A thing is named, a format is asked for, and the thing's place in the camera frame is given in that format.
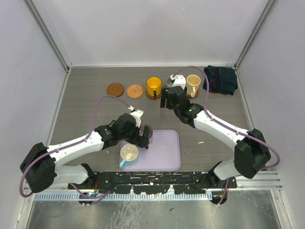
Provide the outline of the purple glass cup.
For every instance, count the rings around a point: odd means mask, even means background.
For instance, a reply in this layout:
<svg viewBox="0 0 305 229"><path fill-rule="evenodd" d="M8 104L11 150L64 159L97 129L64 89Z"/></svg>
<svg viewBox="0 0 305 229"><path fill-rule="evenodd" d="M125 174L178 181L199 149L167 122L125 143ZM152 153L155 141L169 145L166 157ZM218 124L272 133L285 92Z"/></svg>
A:
<svg viewBox="0 0 305 229"><path fill-rule="evenodd" d="M145 126L149 125L141 125L139 130L139 136L145 136Z"/></svg>

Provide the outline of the grey ceramic mug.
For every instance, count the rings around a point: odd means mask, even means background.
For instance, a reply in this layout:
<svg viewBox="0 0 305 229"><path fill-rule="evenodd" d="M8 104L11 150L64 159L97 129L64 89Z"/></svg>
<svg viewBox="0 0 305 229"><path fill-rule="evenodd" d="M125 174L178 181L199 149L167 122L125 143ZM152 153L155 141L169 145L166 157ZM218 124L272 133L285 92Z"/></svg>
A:
<svg viewBox="0 0 305 229"><path fill-rule="evenodd" d="M166 81L166 88L172 88L173 87L173 83L174 83L174 79L172 80L170 77L167 79Z"/></svg>

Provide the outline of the dark wooden coaster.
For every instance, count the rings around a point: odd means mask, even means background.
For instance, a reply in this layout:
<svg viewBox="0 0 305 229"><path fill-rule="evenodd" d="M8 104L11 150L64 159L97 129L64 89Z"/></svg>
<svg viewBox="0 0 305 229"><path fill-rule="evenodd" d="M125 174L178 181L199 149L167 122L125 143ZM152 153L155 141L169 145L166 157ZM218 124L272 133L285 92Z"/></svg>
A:
<svg viewBox="0 0 305 229"><path fill-rule="evenodd" d="M196 98L199 94L200 94L200 89L197 90L197 92L196 92L196 94L194 95L194 97L192 97L190 94L186 94L186 96L187 96L188 98L193 99L193 98Z"/></svg>
<svg viewBox="0 0 305 229"><path fill-rule="evenodd" d="M124 93L124 86L121 83L112 83L107 86L106 93L111 96L120 97Z"/></svg>
<svg viewBox="0 0 305 229"><path fill-rule="evenodd" d="M157 96L150 96L149 94L148 94L148 92L146 91L146 96L148 97L148 98L150 98L150 99L159 99L161 96L162 96L162 93L160 93L159 95L157 95Z"/></svg>

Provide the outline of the yellow glass mug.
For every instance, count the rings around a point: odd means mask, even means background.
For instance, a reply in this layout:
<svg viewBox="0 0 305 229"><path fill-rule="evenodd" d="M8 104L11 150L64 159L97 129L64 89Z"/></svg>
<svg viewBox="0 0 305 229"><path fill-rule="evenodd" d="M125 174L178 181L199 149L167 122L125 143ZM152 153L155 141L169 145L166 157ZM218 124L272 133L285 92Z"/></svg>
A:
<svg viewBox="0 0 305 229"><path fill-rule="evenodd" d="M157 96L162 91L162 81L158 77L150 77L146 81L146 91L150 96Z"/></svg>

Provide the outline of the white mug blue handle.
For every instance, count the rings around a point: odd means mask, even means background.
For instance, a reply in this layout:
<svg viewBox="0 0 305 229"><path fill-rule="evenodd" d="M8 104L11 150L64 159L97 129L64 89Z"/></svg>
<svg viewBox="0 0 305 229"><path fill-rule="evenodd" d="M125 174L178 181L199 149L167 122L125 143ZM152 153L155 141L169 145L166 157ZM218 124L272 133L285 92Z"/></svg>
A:
<svg viewBox="0 0 305 229"><path fill-rule="evenodd" d="M131 162L134 162L138 157L138 153L139 151L137 146L131 144L124 145L120 151L120 156L122 160L119 164L119 167L123 168Z"/></svg>

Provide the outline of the cream yellow mug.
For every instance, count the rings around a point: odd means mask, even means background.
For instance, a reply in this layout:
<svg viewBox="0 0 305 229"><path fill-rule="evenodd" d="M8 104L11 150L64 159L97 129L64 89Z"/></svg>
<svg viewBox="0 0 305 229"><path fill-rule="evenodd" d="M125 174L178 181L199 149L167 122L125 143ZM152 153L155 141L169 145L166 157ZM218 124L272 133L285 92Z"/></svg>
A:
<svg viewBox="0 0 305 229"><path fill-rule="evenodd" d="M198 75L191 74L186 78L186 93L192 97L196 94L199 89L201 79Z"/></svg>

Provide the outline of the woven rattan coaster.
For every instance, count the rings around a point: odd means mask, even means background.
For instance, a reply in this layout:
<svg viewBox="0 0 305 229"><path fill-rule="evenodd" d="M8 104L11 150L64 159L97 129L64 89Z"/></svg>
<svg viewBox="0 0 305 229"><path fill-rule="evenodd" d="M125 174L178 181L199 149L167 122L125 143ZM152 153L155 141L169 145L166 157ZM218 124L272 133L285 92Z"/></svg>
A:
<svg viewBox="0 0 305 229"><path fill-rule="evenodd" d="M140 86L139 84L132 84L126 90L128 97L131 99L140 98L143 95L143 92L144 92L143 87Z"/></svg>

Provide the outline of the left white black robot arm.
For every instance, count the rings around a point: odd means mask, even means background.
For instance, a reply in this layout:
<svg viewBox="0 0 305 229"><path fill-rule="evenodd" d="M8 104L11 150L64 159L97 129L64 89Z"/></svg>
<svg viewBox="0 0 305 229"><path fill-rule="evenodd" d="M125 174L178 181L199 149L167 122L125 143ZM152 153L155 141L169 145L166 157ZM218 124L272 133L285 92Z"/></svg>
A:
<svg viewBox="0 0 305 229"><path fill-rule="evenodd" d="M123 114L109 125L101 125L90 133L58 145L35 144L20 165L22 181L32 193L39 193L52 185L75 184L84 189L93 188L97 176L90 166L82 163L69 166L68 162L92 152L102 151L120 141L145 148L149 138L140 133L143 111Z"/></svg>

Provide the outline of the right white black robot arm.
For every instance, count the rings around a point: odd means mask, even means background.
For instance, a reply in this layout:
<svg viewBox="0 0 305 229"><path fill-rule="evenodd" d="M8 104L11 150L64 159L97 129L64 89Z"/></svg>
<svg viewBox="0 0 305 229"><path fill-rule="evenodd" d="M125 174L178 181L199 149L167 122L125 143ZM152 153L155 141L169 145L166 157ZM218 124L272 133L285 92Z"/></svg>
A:
<svg viewBox="0 0 305 229"><path fill-rule="evenodd" d="M160 107L173 110L182 123L211 134L233 150L232 159L220 161L208 172L209 183L215 188L231 177L252 179L271 158L262 132L240 129L212 115L203 106L191 103L180 86L162 89Z"/></svg>

